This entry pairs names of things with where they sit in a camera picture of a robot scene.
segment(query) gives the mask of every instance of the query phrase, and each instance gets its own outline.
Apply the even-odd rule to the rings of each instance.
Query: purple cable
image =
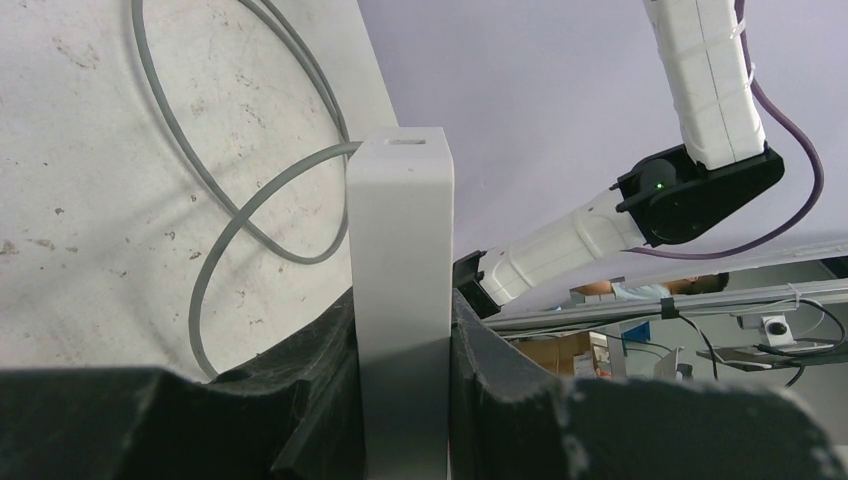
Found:
[[[745,0],[736,0],[734,5],[736,10],[736,21],[741,22],[743,18],[743,12],[745,10]],[[748,54],[748,39],[743,31],[740,35],[740,41],[742,42],[742,54],[745,57],[745,67],[748,70],[748,75],[751,74],[751,57]],[[794,227],[798,222],[801,221],[804,217],[810,213],[810,210],[813,209],[816,202],[819,201],[819,197],[821,197],[822,190],[824,189],[824,167],[821,164],[821,159],[819,158],[818,152],[816,152],[816,147],[813,146],[813,142],[810,141],[809,137],[807,137],[804,132],[798,128],[797,125],[792,123],[792,120],[783,114],[777,106],[772,103],[771,100],[766,96],[763,89],[760,87],[760,84],[754,79],[751,82],[751,93],[753,93],[754,98],[757,99],[757,102],[763,107],[763,110],[766,111],[773,119],[777,121],[786,131],[789,132],[790,135],[795,137],[795,140],[801,144],[801,148],[804,149],[804,152],[807,154],[807,157],[810,159],[810,165],[813,168],[813,189],[810,192],[810,196],[807,197],[807,201],[804,202],[804,205],[798,210],[795,215],[792,216],[789,220],[787,220],[783,225],[775,228],[771,232],[763,235],[762,237],[748,242],[744,245],[731,248],[730,250],[725,250],[723,252],[714,252],[714,253],[672,253],[672,252],[663,252],[660,250],[652,250],[650,248],[632,248],[627,250],[632,253],[640,253],[643,255],[650,255],[652,257],[661,257],[661,258],[672,258],[675,260],[716,260],[719,258],[729,257],[731,255],[736,255],[738,253],[747,252],[752,248],[759,247],[760,245],[773,240],[778,235],[782,235],[784,232]]]

